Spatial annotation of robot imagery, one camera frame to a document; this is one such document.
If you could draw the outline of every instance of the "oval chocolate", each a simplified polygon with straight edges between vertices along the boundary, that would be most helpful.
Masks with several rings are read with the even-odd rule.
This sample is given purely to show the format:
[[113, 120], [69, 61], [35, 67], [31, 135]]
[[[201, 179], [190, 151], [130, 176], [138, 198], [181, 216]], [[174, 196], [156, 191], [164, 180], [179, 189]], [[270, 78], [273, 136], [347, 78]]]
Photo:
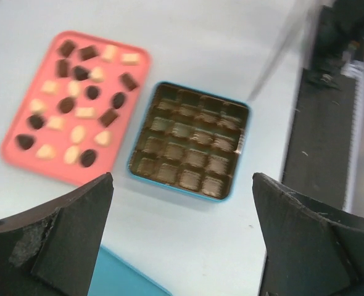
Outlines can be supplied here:
[[119, 109], [126, 101], [126, 94], [124, 92], [117, 92], [112, 98], [112, 107]]
[[28, 150], [34, 145], [34, 137], [29, 134], [18, 134], [16, 136], [16, 142], [23, 150]]
[[84, 151], [80, 156], [80, 163], [83, 167], [88, 168], [90, 167], [97, 158], [97, 152], [92, 149], [88, 149]]
[[95, 100], [100, 95], [100, 89], [97, 86], [89, 85], [86, 88], [86, 96], [91, 99]]
[[39, 130], [45, 124], [45, 120], [42, 118], [42, 116], [37, 115], [37, 114], [34, 114], [34, 115], [28, 117], [27, 120], [28, 120], [28, 123], [30, 124], [30, 126], [35, 130]]
[[59, 102], [57, 108], [61, 113], [67, 114], [71, 112], [74, 106], [75, 106], [75, 100], [72, 97], [66, 97], [65, 99], [62, 99]]

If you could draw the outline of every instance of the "blue object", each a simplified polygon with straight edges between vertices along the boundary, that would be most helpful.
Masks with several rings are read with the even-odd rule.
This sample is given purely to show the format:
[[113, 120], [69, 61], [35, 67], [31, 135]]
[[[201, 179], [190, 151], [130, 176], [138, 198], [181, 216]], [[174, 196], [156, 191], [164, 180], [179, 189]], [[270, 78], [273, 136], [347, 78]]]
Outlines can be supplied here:
[[[243, 133], [241, 134], [242, 138], [243, 138], [243, 142], [245, 141], [246, 137], [247, 137], [247, 129], [248, 129], [248, 126], [249, 126], [249, 122], [250, 122], [250, 118], [252, 116], [252, 111], [251, 109], [249, 108], [249, 106], [243, 102], [238, 102], [238, 101], [234, 101], [234, 100], [231, 100], [231, 99], [227, 99], [227, 98], [224, 98], [224, 97], [219, 97], [219, 96], [216, 96], [216, 95], [213, 95], [213, 94], [210, 94], [208, 92], [203, 92], [203, 91], [199, 91], [199, 90], [196, 90], [196, 89], [191, 89], [191, 88], [188, 88], [188, 87], [185, 87], [185, 86], [182, 86], [180, 84], [174, 84], [174, 83], [170, 83], [170, 82], [167, 82], [167, 81], [161, 81], [159, 83], [157, 83], [157, 85], [155, 86], [153, 92], [152, 92], [152, 99], [151, 101], [149, 102], [148, 106], [147, 106], [147, 109], [146, 109], [146, 113], [145, 113], [145, 116], [143, 118], [143, 120], [141, 121], [141, 127], [139, 129], [139, 133], [136, 137], [136, 140], [135, 140], [135, 143], [134, 143], [134, 146], [133, 146], [133, 150], [131, 151], [131, 154], [130, 154], [130, 157], [127, 161], [127, 171], [129, 172], [129, 174], [135, 178], [135, 179], [138, 179], [140, 181], [143, 181], [145, 183], [149, 183], [149, 184], [153, 184], [153, 185], [156, 185], [156, 186], [160, 186], [164, 189], [170, 189], [172, 191], [177, 191], [177, 192], [180, 192], [180, 193], [183, 193], [185, 195], [190, 195], [192, 197], [195, 197], [195, 198], [198, 198], [198, 199], [204, 199], [204, 200], [209, 200], [211, 202], [224, 202], [226, 200], [228, 200], [232, 193], [233, 193], [233, 189], [234, 189], [234, 180], [232, 180], [231, 182], [231, 185], [230, 185], [230, 191], [228, 193], [228, 195], [223, 198], [223, 199], [216, 199], [216, 198], [213, 198], [213, 197], [210, 197], [210, 196], [206, 196], [204, 194], [200, 194], [200, 193], [197, 193], [197, 192], [193, 192], [193, 191], [189, 191], [187, 189], [183, 189], [183, 188], [179, 188], [179, 187], [175, 187], [175, 186], [170, 186], [170, 185], [167, 185], [167, 184], [164, 184], [164, 183], [161, 183], [161, 182], [158, 182], [156, 180], [153, 180], [153, 179], [148, 179], [148, 178], [144, 178], [142, 176], [139, 176], [139, 175], [136, 175], [134, 174], [129, 166], [130, 166], [130, 162], [131, 160], [133, 159], [133, 154], [134, 154], [134, 151], [136, 149], [136, 146], [138, 145], [138, 141], [139, 141], [139, 138], [140, 138], [140, 135], [141, 135], [141, 132], [142, 130], [144, 129], [145, 127], [145, 122], [147, 120], [147, 116], [149, 114], [149, 112], [151, 111], [151, 108], [152, 108], [152, 104], [153, 104], [153, 101], [155, 99], [155, 95], [156, 95], [156, 92], [158, 90], [158, 88], [162, 85], [169, 85], [169, 86], [173, 86], [175, 88], [179, 88], [180, 90], [187, 90], [187, 91], [192, 91], [192, 92], [195, 92], [195, 93], [198, 93], [200, 94], [201, 96], [209, 96], [209, 97], [214, 97], [214, 98], [217, 98], [221, 101], [224, 101], [224, 102], [229, 102], [229, 103], [232, 103], [232, 104], [237, 104], [237, 105], [240, 105], [242, 106], [243, 108], [245, 108], [247, 110], [247, 118], [246, 118], [246, 122], [245, 122], [245, 125], [242, 126], [241, 128], [244, 130]], [[235, 169], [234, 169], [234, 174], [233, 174], [233, 179], [236, 177], [238, 171], [239, 171], [239, 165], [240, 165], [240, 161], [238, 160], [237, 161], [237, 164], [235, 166]]]
[[98, 253], [88, 296], [172, 296], [105, 247]]

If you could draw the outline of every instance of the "rectangular chocolate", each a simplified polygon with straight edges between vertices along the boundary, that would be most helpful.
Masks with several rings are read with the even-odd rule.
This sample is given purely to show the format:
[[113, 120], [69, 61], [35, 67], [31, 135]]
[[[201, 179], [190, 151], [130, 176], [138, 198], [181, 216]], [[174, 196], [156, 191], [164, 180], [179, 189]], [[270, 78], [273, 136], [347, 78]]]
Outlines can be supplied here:
[[138, 83], [134, 80], [134, 78], [129, 73], [123, 73], [120, 75], [120, 81], [129, 91], [132, 91], [138, 87]]
[[66, 59], [58, 60], [57, 61], [57, 76], [58, 77], [68, 77], [68, 69], [70, 63]]
[[201, 175], [193, 171], [184, 170], [181, 179], [180, 186], [189, 190], [197, 191], [200, 186]]
[[79, 53], [81, 55], [81, 60], [88, 60], [98, 56], [97, 50], [93, 45], [81, 48]]
[[221, 112], [221, 108], [223, 107], [223, 102], [218, 99], [214, 99], [211, 97], [205, 97], [204, 101], [204, 109], [216, 113]]
[[163, 163], [160, 166], [157, 178], [166, 184], [173, 184], [176, 181], [176, 175], [178, 174], [178, 167]]
[[148, 140], [146, 141], [145, 148], [143, 151], [150, 154], [156, 154], [161, 150], [162, 146], [163, 146], [163, 140], [154, 137], [149, 137]]
[[59, 47], [59, 54], [63, 57], [69, 57], [76, 48], [76, 44], [71, 40], [65, 40]]
[[100, 123], [103, 127], [107, 128], [110, 126], [115, 119], [118, 118], [118, 113], [116, 113], [112, 108], [108, 109], [104, 114], [99, 118]]

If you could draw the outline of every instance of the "white chocolate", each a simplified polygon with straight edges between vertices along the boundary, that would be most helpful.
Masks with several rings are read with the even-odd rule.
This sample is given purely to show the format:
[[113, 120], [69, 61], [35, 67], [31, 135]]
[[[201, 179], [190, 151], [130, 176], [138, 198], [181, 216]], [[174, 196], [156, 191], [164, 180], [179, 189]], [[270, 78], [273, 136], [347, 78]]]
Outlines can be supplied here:
[[77, 125], [71, 131], [71, 142], [80, 144], [86, 137], [86, 129], [83, 125]]
[[108, 44], [105, 47], [104, 52], [101, 55], [101, 59], [104, 62], [112, 63], [114, 61], [117, 51], [118, 51], [118, 47]]
[[102, 131], [94, 137], [94, 142], [99, 144], [100, 146], [109, 146], [111, 140], [111, 133], [110, 131]]
[[78, 97], [81, 94], [81, 86], [79, 81], [72, 80], [68, 83], [68, 93], [72, 97]]
[[35, 157], [45, 160], [53, 159], [55, 156], [56, 151], [49, 144], [42, 145], [35, 154]]
[[46, 80], [42, 85], [41, 91], [45, 94], [57, 94], [59, 84], [52, 80]]
[[92, 79], [94, 82], [103, 82], [105, 80], [104, 71], [101, 67], [94, 67], [90, 74], [90, 79]]
[[79, 158], [80, 150], [78, 146], [69, 147], [64, 154], [64, 163], [73, 165]]
[[139, 54], [122, 54], [123, 65], [138, 65]]
[[61, 131], [64, 128], [64, 123], [64, 118], [60, 116], [50, 116], [46, 127], [52, 130]]
[[76, 108], [75, 116], [78, 118], [92, 119], [96, 117], [96, 109], [94, 109], [93, 107]]
[[39, 99], [33, 99], [30, 102], [30, 111], [33, 114], [42, 114], [46, 111], [46, 105], [43, 101], [39, 100]]

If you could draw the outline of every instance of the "pink tray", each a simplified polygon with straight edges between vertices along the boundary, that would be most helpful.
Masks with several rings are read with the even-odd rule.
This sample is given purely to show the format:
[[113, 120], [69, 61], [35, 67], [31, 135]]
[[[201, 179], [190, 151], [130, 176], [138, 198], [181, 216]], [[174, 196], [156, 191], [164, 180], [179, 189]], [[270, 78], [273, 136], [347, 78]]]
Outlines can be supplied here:
[[[59, 59], [63, 59], [59, 54], [59, 48], [68, 39], [73, 41], [77, 46], [68, 58], [71, 68], [80, 65], [90, 70], [100, 66], [105, 73], [105, 80], [100, 83], [95, 83], [90, 78], [79, 81], [82, 91], [75, 99], [75, 108], [94, 107], [96, 117], [93, 119], [77, 118], [74, 110], [70, 113], [62, 114], [57, 108], [60, 100], [69, 96], [67, 85], [74, 79], [72, 78], [72, 74], [67, 78], [59, 78], [56, 74], [56, 62]], [[101, 59], [101, 54], [108, 44], [118, 47], [113, 62], [105, 62]], [[79, 55], [79, 49], [91, 45], [95, 46], [99, 55], [92, 59], [82, 61]], [[125, 53], [138, 53], [139, 64], [123, 65], [121, 63], [121, 56]], [[151, 59], [149, 54], [138, 47], [74, 31], [65, 31], [57, 35], [51, 43], [19, 111], [4, 138], [1, 146], [2, 156], [7, 162], [13, 165], [77, 186], [87, 183], [107, 171], [111, 171], [128, 127], [131, 114], [138, 100], [139, 93], [147, 77], [150, 64]], [[138, 84], [138, 87], [132, 91], [129, 91], [120, 81], [120, 75], [126, 72]], [[58, 84], [56, 94], [45, 94], [41, 91], [46, 80], [55, 81]], [[89, 85], [95, 85], [101, 90], [99, 97], [93, 101], [86, 97], [85, 88]], [[114, 110], [118, 114], [118, 118], [105, 128], [98, 118], [106, 110], [112, 108], [112, 97], [117, 92], [125, 93], [126, 100], [122, 107]], [[29, 106], [33, 99], [39, 99], [47, 107], [46, 111], [40, 115], [45, 120], [45, 125], [40, 129], [33, 129], [27, 121], [27, 118], [32, 115]], [[64, 127], [62, 130], [53, 130], [46, 127], [47, 120], [50, 116], [54, 115], [64, 119]], [[84, 126], [86, 130], [86, 136], [83, 142], [77, 145], [79, 151], [84, 152], [87, 149], [93, 149], [97, 152], [94, 163], [89, 167], [84, 167], [79, 158], [74, 164], [66, 164], [64, 160], [65, 151], [73, 145], [70, 134], [72, 129], [77, 125]], [[112, 135], [111, 142], [107, 147], [100, 146], [94, 141], [95, 136], [104, 130], [110, 131]], [[27, 134], [34, 137], [35, 142], [31, 148], [28, 150], [21, 149], [16, 140], [19, 134]], [[55, 154], [52, 159], [46, 160], [36, 156], [39, 148], [45, 144], [50, 145], [54, 149]]]

